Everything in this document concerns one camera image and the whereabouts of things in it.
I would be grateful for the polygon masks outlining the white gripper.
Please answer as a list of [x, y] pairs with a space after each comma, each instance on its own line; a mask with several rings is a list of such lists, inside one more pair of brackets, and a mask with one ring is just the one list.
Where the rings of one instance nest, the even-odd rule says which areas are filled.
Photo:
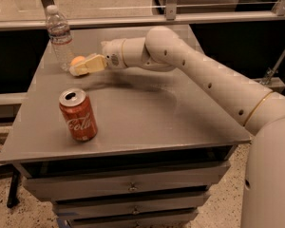
[[126, 64], [123, 58], [124, 39], [114, 39], [112, 41], [102, 41], [102, 54], [91, 53], [85, 59], [69, 67], [69, 72], [73, 76], [83, 76], [110, 69], [125, 69]]

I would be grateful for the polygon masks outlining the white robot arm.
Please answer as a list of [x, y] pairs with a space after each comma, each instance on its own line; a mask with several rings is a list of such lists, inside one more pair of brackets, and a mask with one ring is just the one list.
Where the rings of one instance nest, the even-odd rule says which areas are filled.
[[285, 96], [189, 47], [172, 29], [102, 42], [102, 53], [76, 57], [74, 76], [105, 69], [180, 69], [253, 136], [245, 172], [241, 228], [285, 228]]

